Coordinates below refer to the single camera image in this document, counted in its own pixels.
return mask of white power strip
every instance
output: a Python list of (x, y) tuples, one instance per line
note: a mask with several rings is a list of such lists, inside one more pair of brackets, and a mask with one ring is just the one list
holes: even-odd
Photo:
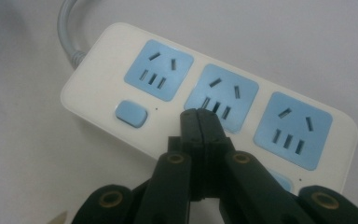
[(180, 113), (205, 107), (237, 150), (294, 194), (310, 185), (342, 192), (358, 139), (335, 108), (125, 23), (105, 30), (62, 103), (153, 158), (180, 136)]

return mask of cable strain relief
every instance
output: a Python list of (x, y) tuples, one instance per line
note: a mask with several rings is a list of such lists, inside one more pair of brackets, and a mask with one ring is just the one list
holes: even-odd
[(74, 68), (77, 68), (80, 63), (83, 61), (83, 59), (86, 57), (85, 52), (83, 51), (76, 51), (74, 54), (72, 54), (71, 57), (71, 64)]

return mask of gray cable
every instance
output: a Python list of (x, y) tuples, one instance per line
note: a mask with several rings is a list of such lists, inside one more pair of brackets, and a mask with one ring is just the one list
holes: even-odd
[(65, 50), (69, 59), (71, 60), (71, 64), (74, 68), (77, 68), (80, 63), (83, 61), (84, 57), (86, 57), (86, 53), (74, 48), (72, 41), (69, 39), (68, 35), (68, 20), (69, 14), (71, 13), (71, 9), (76, 3), (77, 0), (64, 0), (60, 9), (60, 13), (58, 15), (57, 21), (57, 31), (58, 38), (60, 39), (62, 48)]

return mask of power switch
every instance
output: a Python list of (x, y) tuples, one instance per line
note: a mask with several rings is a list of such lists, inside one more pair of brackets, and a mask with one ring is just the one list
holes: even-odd
[(122, 101), (116, 109), (116, 117), (134, 128), (140, 128), (147, 119), (147, 112), (141, 105), (131, 101)]

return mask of gray surface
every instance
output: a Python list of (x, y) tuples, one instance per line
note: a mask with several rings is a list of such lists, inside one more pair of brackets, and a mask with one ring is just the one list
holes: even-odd
[[(71, 218), (98, 187), (130, 188), (155, 162), (60, 103), (73, 69), (57, 38), (62, 1), (0, 1), (0, 223)], [(79, 1), (76, 45), (113, 22), (164, 36), (331, 105), (358, 125), (358, 1)], [(358, 147), (344, 195), (358, 205)], [(221, 223), (216, 203), (192, 223)]]

